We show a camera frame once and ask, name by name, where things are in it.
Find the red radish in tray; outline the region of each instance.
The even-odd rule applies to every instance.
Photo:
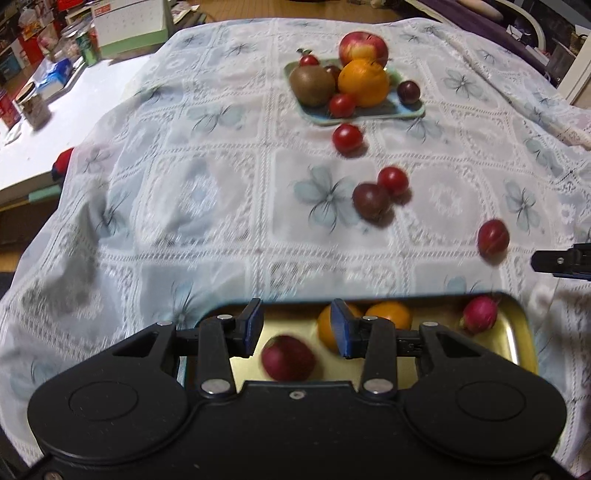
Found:
[[[481,333],[494,327],[498,316],[496,302],[486,295],[476,297],[464,308],[460,327],[470,333]]]

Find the plate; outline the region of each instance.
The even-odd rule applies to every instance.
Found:
[[[339,68],[342,68],[342,64],[339,59],[326,59],[320,62],[322,66],[327,65],[336,65]],[[288,63],[283,68],[283,74],[285,76],[285,81],[289,87],[289,76],[291,71],[298,66],[297,61],[292,61]],[[390,93],[388,97],[379,105],[373,106],[371,108],[361,108],[357,107],[355,109],[355,114],[350,118],[333,118],[330,116],[330,112],[328,109],[328,105],[321,106],[321,107],[309,107],[302,105],[300,102],[297,102],[299,106],[299,110],[301,116],[309,120],[310,122],[316,125],[338,125],[343,123],[345,120],[376,120],[376,119],[390,119],[390,118],[400,118],[400,119],[411,119],[423,116],[425,114],[425,106],[421,100],[413,105],[403,105],[400,103],[400,98],[398,98],[398,93],[396,92],[396,88],[398,84],[403,81],[400,72],[396,71],[393,68],[388,67],[386,65],[384,70],[388,74],[390,78]]]

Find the jar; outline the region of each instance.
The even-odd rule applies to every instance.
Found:
[[[33,82],[27,83],[15,100],[33,130],[39,130],[50,119],[51,112],[47,102],[37,93]]]
[[[99,56],[95,52],[94,46],[92,46],[92,42],[90,41],[90,23],[85,22],[82,24],[80,29],[76,34],[76,43],[78,43],[78,48],[80,53],[84,57],[84,61],[86,65],[92,67],[99,61]]]
[[[56,49],[60,49],[70,59],[72,65],[80,58],[80,49],[76,43],[76,35],[82,26],[82,20],[75,21],[61,31],[61,38]]]

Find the green can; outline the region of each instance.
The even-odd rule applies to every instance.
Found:
[[[90,41],[90,34],[88,26],[80,29],[78,35],[76,36],[76,43],[78,44],[78,49],[84,57],[85,63],[92,67],[95,63],[99,61],[99,56],[95,52],[95,48],[92,46],[92,42]]]

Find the apple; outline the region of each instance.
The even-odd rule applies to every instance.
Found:
[[[388,46],[382,37],[369,32],[347,33],[339,44],[343,67],[354,59],[377,61],[382,67],[388,62]]]

